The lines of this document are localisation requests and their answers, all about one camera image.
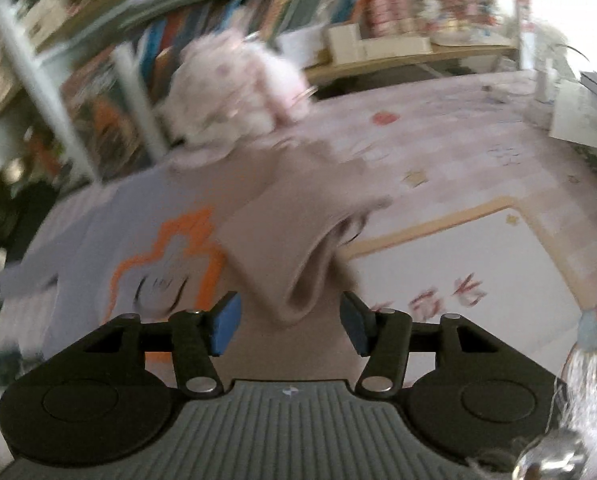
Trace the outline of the purple and tan sweater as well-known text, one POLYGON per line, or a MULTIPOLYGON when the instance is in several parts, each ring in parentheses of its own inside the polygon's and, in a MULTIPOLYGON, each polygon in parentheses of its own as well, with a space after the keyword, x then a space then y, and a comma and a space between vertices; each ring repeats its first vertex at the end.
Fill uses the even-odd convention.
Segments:
POLYGON ((381 170, 322 142, 179 155, 7 266, 0 294, 54 290, 38 342, 50 358, 118 315, 161 322, 237 292, 222 379, 348 378, 358 361, 337 297, 353 280, 338 254, 390 203, 381 170))

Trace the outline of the pink checkered table mat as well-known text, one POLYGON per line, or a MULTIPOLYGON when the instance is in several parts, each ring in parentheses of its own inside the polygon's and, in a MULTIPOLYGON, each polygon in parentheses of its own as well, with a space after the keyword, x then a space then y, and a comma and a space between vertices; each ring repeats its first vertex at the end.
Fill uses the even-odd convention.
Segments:
MULTIPOLYGON (((325 100, 298 124, 243 144, 176 148, 207 162, 253 143, 322 142, 382 171, 388 207, 339 251, 371 308, 417 322, 459 313, 560 373, 583 311, 597 317, 597 177, 565 142, 527 124, 530 74, 431 79, 325 100)), ((53 240, 125 180, 56 204, 27 254, 53 240)), ((41 319, 56 293, 1 296, 0 352, 48 360, 41 319)), ((356 380, 364 362, 358 361, 356 380)))

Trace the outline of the pink plush bunny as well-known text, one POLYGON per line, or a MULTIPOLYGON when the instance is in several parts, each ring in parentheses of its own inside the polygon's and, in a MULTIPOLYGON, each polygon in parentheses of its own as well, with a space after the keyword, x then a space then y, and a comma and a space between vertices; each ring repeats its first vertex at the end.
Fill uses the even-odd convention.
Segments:
POLYGON ((268 136, 301 122, 314 93, 291 61, 228 29, 181 50, 157 110, 172 140, 200 148, 268 136))

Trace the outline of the wooden bookshelf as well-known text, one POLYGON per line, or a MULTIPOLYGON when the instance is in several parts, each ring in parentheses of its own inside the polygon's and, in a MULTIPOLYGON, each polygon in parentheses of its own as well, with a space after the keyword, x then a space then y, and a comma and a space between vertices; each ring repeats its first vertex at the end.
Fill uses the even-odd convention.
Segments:
POLYGON ((34 116, 56 138, 32 152, 55 174, 93 181, 162 159, 157 105, 181 50, 233 29, 300 68, 313 90, 355 76, 471 56, 517 55, 527 0, 492 0, 489 26, 374 37, 367 0, 0 0, 0 58, 15 87, 0 131, 34 116))

